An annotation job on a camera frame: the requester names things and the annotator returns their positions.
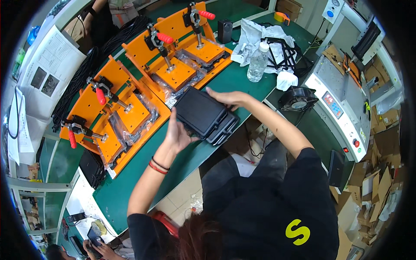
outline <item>white machine housing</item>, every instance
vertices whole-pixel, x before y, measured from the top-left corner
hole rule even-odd
[[[330,23],[334,24],[344,4],[345,4],[344,0],[328,0],[327,5],[325,6],[324,12],[322,13],[322,16],[325,19],[327,19]]]
[[[367,153],[370,137],[368,114],[364,113],[366,96],[348,73],[343,76],[324,55],[318,59],[304,85],[315,89],[319,101],[315,111],[331,130],[349,161],[359,162]]]

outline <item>red clamp handle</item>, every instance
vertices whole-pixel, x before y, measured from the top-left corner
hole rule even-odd
[[[75,140],[75,135],[72,130],[68,131],[69,141],[71,143],[72,149],[75,149],[77,147],[77,141]]]
[[[105,99],[104,92],[102,89],[96,88],[95,93],[97,94],[98,102],[100,102],[100,105],[105,105],[107,103],[107,100]]]
[[[173,43],[173,38],[170,36],[167,36],[166,34],[163,34],[161,32],[158,32],[156,36],[161,40],[162,42],[166,42],[167,44]]]
[[[198,11],[199,15],[205,17],[207,19],[213,20],[215,19],[215,14],[207,11]]]

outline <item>red bracelet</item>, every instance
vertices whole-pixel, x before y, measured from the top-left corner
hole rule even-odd
[[[153,164],[152,164],[152,161],[149,161],[149,166],[152,168],[152,169],[154,169],[155,171],[158,171],[158,172],[160,172],[160,173],[162,173],[162,174],[167,174],[168,172],[167,171],[162,171],[161,169],[159,169],[159,168],[157,168],[156,166],[154,166]]]

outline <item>white tissue paper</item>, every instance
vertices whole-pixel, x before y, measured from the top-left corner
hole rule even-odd
[[[282,71],[277,75],[276,88],[286,91],[290,86],[297,86],[297,76],[287,71]]]
[[[261,26],[253,21],[241,19],[241,35],[238,41],[238,45],[235,47],[233,53],[231,54],[231,60],[240,63],[240,67],[248,65],[254,51],[259,48],[260,39],[267,37],[284,39],[288,46],[291,48],[295,47],[295,40],[293,37],[286,35],[279,25],[269,26],[265,28],[264,26]],[[282,62],[284,59],[282,45],[280,43],[271,43],[270,48],[273,51],[276,62]],[[268,52],[268,55],[269,58],[272,58],[272,54],[270,52]],[[287,71],[288,73],[293,74],[293,70],[291,68],[285,70],[283,68],[274,69],[266,67],[264,72],[279,74],[282,71]],[[280,83],[279,78],[277,78],[276,87],[280,89],[278,86],[282,84],[285,83]]]

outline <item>control panel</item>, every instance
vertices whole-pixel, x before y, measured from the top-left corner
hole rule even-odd
[[[322,100],[329,107],[329,109],[332,111],[332,113],[335,115],[337,119],[339,119],[342,116],[344,111],[341,109],[341,107],[337,104],[335,99],[328,91],[325,92],[325,95],[322,97]]]
[[[325,6],[322,16],[327,19],[330,23],[334,24],[339,13],[344,6],[344,0],[328,0],[327,5]]]

